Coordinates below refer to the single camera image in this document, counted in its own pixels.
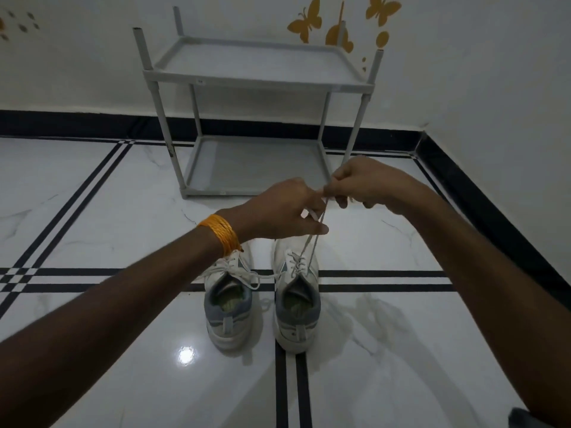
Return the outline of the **person's left hand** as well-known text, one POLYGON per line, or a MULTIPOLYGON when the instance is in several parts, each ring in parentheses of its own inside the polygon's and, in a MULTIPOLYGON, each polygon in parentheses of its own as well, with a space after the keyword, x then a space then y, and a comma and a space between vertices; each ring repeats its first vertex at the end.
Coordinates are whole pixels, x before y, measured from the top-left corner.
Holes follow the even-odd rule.
POLYGON ((230 223, 243 243, 256 238, 282 239, 282 225, 287 220, 303 217, 305 209, 314 211, 320 218, 325 207, 318 191, 295 178, 276 183, 244 204, 219 210, 217 214, 230 223))

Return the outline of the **person's right hand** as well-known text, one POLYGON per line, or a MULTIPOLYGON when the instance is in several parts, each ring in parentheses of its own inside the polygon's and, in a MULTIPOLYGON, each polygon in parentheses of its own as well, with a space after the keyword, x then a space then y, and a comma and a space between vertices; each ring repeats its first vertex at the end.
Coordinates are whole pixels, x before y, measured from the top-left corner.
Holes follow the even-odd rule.
MULTIPOLYGON (((341 208, 354 200, 368 209, 384 205, 394 214, 403 215, 409 207, 421 204, 426 196, 433 194, 414 177, 366 156, 350 158, 333 173, 331 180, 355 180, 359 184, 357 197, 324 197, 334 198, 341 208)), ((323 188, 319 194, 323 197, 323 188)))

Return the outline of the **white shoelace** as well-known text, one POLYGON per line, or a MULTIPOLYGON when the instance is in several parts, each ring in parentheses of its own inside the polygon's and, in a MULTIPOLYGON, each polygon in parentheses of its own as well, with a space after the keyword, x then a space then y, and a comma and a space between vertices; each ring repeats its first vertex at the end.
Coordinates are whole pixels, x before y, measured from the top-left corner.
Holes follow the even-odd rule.
POLYGON ((282 275, 290 276, 291 279, 303 277, 309 283, 318 282, 319 266, 316 260, 316 247, 319 235, 309 235, 304 240, 303 246, 289 243, 285 249, 284 263, 288 270, 282 271, 282 275))
POLYGON ((223 290, 233 287, 247 287, 256 290, 263 278, 279 278, 283 272, 262 276, 250 269, 247 255, 242 251, 233 251, 228 257, 218 259, 207 268, 200 278, 204 280, 206 290, 223 290))

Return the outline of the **person's left forearm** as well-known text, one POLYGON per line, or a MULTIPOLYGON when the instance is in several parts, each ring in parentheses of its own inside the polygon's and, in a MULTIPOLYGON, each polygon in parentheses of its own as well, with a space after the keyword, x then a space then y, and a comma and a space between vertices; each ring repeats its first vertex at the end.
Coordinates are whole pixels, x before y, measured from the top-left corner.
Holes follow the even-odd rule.
POLYGON ((223 253, 199 226, 0 342, 0 428, 52 426, 223 253))

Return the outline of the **person's right forearm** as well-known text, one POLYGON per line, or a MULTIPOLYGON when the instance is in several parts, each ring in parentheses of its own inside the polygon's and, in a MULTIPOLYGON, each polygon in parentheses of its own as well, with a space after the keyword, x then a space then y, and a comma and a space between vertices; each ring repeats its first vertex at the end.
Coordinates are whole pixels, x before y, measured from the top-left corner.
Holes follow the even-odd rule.
POLYGON ((427 186, 414 182, 399 202, 527 410, 571 428, 571 311, 427 186))

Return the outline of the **white and grey sneaker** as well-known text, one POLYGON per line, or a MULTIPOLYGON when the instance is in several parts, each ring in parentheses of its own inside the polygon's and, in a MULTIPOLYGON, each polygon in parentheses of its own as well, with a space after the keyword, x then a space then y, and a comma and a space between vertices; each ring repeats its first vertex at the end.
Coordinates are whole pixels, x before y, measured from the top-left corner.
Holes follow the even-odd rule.
MULTIPOLYGON (((252 253, 243 245, 247 264, 252 270, 252 253)), ((221 351, 239 349, 249 338, 252 329, 253 292, 247 287, 233 287, 223 290, 206 290, 204 313, 208 336, 221 351)))
MULTIPOLYGON (((275 273, 287 271, 285 250, 291 243, 303 246, 306 236, 276 240, 272 258, 275 273)), ((275 279, 275 305, 273 329, 277 343, 290 354, 306 352, 313 343, 321 312, 318 282, 309 283, 303 277, 291 279, 281 275, 275 279)))

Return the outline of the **orange thread wristband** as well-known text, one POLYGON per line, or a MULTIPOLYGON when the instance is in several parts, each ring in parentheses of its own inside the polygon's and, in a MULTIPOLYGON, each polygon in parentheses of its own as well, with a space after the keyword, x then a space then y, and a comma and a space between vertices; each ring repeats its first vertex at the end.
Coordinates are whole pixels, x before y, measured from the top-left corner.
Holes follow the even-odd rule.
POLYGON ((234 251, 244 251, 238 235, 224 217, 212 214, 198 223, 197 227, 205 227, 212 231, 223 248, 223 258, 230 256, 234 251))

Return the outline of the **grey two-tier shoe rack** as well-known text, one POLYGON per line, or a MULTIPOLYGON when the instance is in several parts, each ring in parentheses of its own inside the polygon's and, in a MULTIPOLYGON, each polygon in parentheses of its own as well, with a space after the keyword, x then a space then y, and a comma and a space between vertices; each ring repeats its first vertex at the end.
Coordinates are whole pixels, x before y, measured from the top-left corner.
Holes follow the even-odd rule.
POLYGON ((324 186, 332 169, 323 144, 325 122, 333 93, 360 94, 360 106, 342 163, 352 154, 367 106, 375 91, 384 54, 377 49, 363 77, 342 48, 345 22, 334 45, 269 43, 191 37, 183 31, 177 6, 173 7, 176 40, 152 61, 142 28, 132 28, 164 142, 183 199, 190 197, 256 196, 284 179, 299 177, 311 188, 324 186), (196 125, 196 141, 186 167, 179 163, 168 126, 159 86, 189 87, 196 125), (267 134, 214 134, 204 132, 196 99, 197 86, 244 88, 278 92, 323 92, 324 107, 315 139, 270 137, 267 134))

